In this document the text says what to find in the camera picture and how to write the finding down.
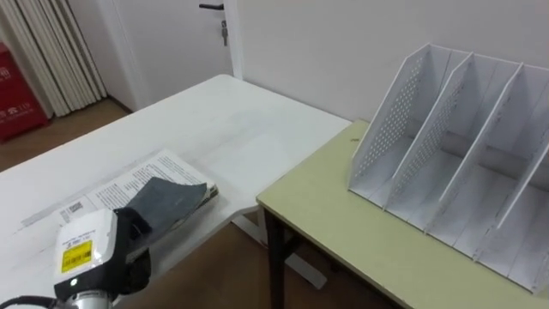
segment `wooden floor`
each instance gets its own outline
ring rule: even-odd
[[[126,115],[106,100],[51,125],[0,145],[0,171],[65,142],[85,135]],[[287,308],[371,308],[391,306],[345,272],[330,270],[329,263],[311,248],[299,255],[329,279],[322,290],[287,268]],[[233,224],[223,228],[161,279],[135,295],[124,309],[256,309],[268,308],[267,251]]]

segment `black cable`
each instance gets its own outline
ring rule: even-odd
[[[57,300],[52,297],[43,296],[19,296],[11,300],[4,301],[0,304],[0,309],[5,309],[12,305],[30,305],[41,306],[47,309],[52,309],[56,306]]]

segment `table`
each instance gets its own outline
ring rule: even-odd
[[[366,128],[364,121],[350,125],[257,197],[268,213],[272,309],[283,307],[283,259],[297,244],[284,244],[284,226],[406,308],[549,306],[348,191],[351,157]]]
[[[210,177],[220,201],[152,251],[159,276],[348,122],[230,76],[215,78],[0,173],[0,299],[53,296],[56,227],[21,221],[146,155],[168,148]]]

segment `red fire extinguisher box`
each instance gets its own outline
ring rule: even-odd
[[[47,123],[8,48],[0,42],[0,142]]]

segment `curtain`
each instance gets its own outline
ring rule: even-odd
[[[16,41],[8,45],[20,47],[12,52],[28,63],[25,76],[46,110],[64,116],[106,97],[67,0],[1,0],[0,9]]]

